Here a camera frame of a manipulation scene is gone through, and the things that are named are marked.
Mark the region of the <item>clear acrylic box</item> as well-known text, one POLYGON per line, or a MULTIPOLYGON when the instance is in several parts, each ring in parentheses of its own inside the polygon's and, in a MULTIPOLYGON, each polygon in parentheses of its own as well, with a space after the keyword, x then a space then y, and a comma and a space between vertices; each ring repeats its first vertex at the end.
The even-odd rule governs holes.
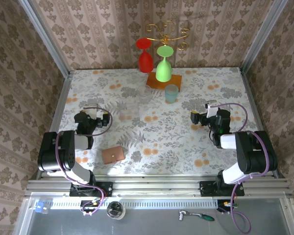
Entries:
POLYGON ((138 103, 134 101, 122 101, 119 109, 120 121, 133 121, 140 119, 138 103))

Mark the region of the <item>brown leather card holder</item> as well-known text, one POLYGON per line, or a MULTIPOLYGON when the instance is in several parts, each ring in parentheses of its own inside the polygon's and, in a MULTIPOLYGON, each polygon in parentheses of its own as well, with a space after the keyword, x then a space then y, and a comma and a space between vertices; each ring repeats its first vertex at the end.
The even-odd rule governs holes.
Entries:
POLYGON ((112 164, 125 159, 122 146, 116 146, 102 150, 103 163, 112 164))

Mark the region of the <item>teal plastic cup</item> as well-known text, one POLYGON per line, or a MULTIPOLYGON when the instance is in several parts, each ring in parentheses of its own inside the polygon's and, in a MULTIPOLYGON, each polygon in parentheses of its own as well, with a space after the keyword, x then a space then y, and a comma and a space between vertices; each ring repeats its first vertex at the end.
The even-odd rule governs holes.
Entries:
POLYGON ((165 87, 165 99, 166 102, 172 104, 176 101, 179 88, 174 84, 169 84, 165 87))

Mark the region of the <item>clear plastic cup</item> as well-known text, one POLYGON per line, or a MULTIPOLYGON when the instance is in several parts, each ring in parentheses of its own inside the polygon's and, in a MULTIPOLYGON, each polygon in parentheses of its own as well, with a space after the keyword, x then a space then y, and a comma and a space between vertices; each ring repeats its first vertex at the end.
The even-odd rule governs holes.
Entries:
POLYGON ((140 103, 147 104, 151 100, 151 87, 148 85, 142 85, 137 89, 137 96, 140 103))

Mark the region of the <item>orange wooden board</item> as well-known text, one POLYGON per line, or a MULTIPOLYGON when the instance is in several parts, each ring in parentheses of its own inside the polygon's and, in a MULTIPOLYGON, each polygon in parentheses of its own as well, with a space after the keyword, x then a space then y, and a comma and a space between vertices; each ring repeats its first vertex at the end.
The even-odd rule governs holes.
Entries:
POLYGON ((156 73, 150 72, 148 74, 146 85, 150 86, 152 89, 164 90, 167 85, 173 84, 178 87, 178 90, 181 88, 182 76, 172 74, 171 79, 168 82, 160 82, 156 79, 156 73))

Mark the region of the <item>green wine glass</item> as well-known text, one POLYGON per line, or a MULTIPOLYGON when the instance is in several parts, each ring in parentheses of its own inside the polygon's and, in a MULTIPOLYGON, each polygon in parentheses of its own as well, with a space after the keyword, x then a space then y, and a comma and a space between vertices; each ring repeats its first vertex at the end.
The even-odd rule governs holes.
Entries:
POLYGON ((156 79, 160 82, 168 82, 171 79, 172 67, 167 58, 172 56, 173 52, 170 46, 161 46, 157 49, 157 54, 163 58, 156 68, 156 79))

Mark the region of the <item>red wine glass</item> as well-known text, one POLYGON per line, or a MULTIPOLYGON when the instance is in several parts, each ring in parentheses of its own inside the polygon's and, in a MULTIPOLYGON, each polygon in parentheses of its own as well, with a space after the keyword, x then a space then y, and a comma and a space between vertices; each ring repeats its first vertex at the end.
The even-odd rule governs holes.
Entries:
POLYGON ((151 47, 151 40, 140 38, 136 42, 136 47, 143 51, 138 59, 139 70, 143 73, 150 73, 153 70, 153 58, 147 52, 147 49, 151 47))

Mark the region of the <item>small blue plastic part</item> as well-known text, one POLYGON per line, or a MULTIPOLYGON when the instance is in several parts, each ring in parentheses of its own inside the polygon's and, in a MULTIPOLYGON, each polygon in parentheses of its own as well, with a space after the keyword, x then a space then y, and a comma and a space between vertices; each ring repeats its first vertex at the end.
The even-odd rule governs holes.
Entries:
POLYGON ((43 202, 43 201, 38 201, 35 207, 35 212, 36 213, 42 213, 42 214, 48 214, 49 210, 51 208, 51 205, 43 202))

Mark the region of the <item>grey metal shelf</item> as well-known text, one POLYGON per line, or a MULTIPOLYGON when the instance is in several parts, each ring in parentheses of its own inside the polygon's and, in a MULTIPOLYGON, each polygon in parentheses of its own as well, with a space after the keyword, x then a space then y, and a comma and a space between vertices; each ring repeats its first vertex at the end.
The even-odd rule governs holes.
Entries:
MULTIPOLYGON (((125 199, 123 200, 165 200, 125 199)), ((31 196, 22 203, 13 235, 294 235, 294 201, 291 198, 239 199, 233 215, 217 209, 182 209, 215 218, 206 221, 185 216, 179 221, 181 209, 126 209, 123 219, 115 220, 106 210, 83 216, 78 210, 49 210, 36 213, 38 201, 79 202, 80 198, 31 196)))

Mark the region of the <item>aluminium side rail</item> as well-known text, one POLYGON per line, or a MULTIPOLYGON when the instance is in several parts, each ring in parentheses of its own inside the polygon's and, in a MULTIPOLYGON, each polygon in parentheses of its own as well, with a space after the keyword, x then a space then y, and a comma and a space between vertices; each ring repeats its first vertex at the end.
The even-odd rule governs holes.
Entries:
POLYGON ((64 112, 64 108, 67 102, 68 94, 71 89, 71 83, 72 83, 72 78, 73 78, 74 73, 71 72, 67 78, 65 78, 63 87, 61 90, 61 94, 57 103, 56 110, 54 112, 52 124, 50 127, 50 132, 55 132, 56 135, 60 132, 60 124, 64 112))
POLYGON ((246 91, 246 94, 247 94, 247 97, 248 97, 248 100, 249 100, 249 103, 251 106, 251 110, 253 112, 256 126, 257 126, 258 130, 265 130, 266 131, 267 129, 266 129, 266 127, 263 126, 263 123, 261 121, 258 107, 257 107, 256 102, 254 100, 253 93, 252 93, 252 90, 251 90, 250 85, 248 83, 246 73, 241 68, 239 68, 239 71, 242 76, 243 84, 244 84, 245 91, 246 91))

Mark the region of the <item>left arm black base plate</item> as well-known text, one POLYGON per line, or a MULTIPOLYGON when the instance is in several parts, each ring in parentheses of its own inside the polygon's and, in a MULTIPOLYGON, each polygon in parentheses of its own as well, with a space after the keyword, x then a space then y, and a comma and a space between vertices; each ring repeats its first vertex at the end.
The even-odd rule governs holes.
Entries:
MULTIPOLYGON (((112 182, 96 182, 96 187, 101 188, 104 196, 112 196, 112 182)), ((70 197, 101 197, 101 192, 96 188, 71 184, 70 197)))

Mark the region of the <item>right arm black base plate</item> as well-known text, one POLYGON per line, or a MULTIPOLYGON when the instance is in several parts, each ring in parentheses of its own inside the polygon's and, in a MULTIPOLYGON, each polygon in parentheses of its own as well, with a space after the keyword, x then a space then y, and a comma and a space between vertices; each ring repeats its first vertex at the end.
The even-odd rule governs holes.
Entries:
POLYGON ((200 195, 203 197, 214 197, 214 196, 225 196, 229 197, 232 195, 234 185, 223 184, 218 186, 216 181, 200 181, 199 190, 200 195))

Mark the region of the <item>aluminium front frame rail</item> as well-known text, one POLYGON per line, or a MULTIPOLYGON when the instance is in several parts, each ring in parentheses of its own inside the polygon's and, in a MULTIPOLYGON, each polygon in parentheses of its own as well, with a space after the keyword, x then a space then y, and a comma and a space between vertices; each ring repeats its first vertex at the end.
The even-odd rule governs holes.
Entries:
MULTIPOLYGON (((198 198, 199 183, 214 179, 214 175, 200 174, 96 176, 98 182, 112 182, 112 195, 118 198, 198 198)), ((25 195, 67 197, 70 186, 63 177, 43 174, 40 179, 28 182, 25 195)), ((293 195, 286 179, 275 178, 271 173, 244 182, 243 188, 245 197, 250 199, 291 198, 293 195)))

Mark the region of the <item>green handled ratchet wrench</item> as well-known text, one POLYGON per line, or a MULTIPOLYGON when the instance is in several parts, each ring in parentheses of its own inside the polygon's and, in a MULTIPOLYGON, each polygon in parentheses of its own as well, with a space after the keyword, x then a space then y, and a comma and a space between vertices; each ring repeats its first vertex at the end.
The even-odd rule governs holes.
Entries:
POLYGON ((206 221, 215 221, 215 218, 213 218, 212 216, 203 214, 203 213, 193 213, 193 212, 189 212, 186 210, 180 210, 179 211, 179 221, 182 221, 185 216, 197 216, 197 217, 199 217, 203 220, 206 220, 206 221))

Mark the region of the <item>aluminium corner post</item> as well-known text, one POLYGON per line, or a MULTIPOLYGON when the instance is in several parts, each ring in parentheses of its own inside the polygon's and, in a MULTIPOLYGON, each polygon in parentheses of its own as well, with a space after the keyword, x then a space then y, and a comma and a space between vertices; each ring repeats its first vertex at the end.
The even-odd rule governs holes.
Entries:
POLYGON ((260 52, 280 14, 284 10, 288 0, 274 0, 269 12, 267 13, 250 49, 248 50, 243 63, 240 67, 242 74, 246 74, 252 63, 260 52))
POLYGON ((57 67, 61 71, 64 78, 67 79, 70 75, 70 70, 66 66, 60 54, 60 51, 57 49, 57 46, 53 42, 51 35, 48 33, 48 30, 45 24, 43 23, 42 18, 39 16, 38 11, 35 9, 34 4, 31 2, 31 0, 19 0, 19 2, 23 7, 25 13, 29 17, 30 21, 32 22, 37 33, 39 34, 40 38, 42 39, 48 52, 55 61, 57 67))

